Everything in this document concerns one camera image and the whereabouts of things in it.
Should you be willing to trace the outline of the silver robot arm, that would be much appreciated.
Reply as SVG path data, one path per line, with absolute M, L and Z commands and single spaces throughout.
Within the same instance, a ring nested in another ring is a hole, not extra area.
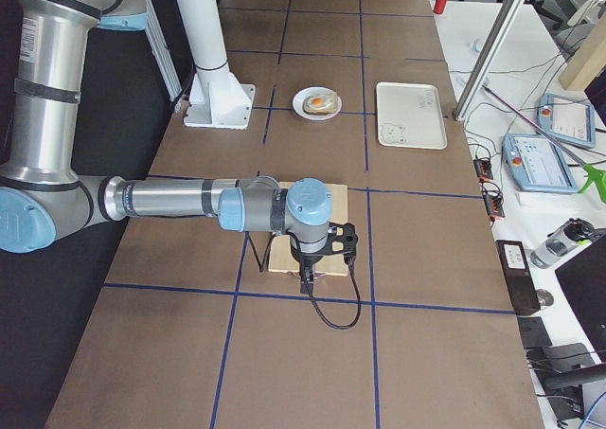
M 88 226 L 127 217 L 214 217 L 226 230 L 286 235 L 301 290 L 331 253 L 332 196 L 305 178 L 78 176 L 71 167 L 89 31 L 140 30 L 146 0 L 17 0 L 23 10 L 9 160 L 1 167 L 1 247 L 29 253 Z

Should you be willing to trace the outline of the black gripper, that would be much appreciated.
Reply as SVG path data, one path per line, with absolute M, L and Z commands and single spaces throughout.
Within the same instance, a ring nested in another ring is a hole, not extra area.
M 327 235 L 312 242 L 302 241 L 296 234 L 292 235 L 292 256 L 299 266 L 301 294 L 313 293 L 313 266 L 327 255 L 327 240 Z

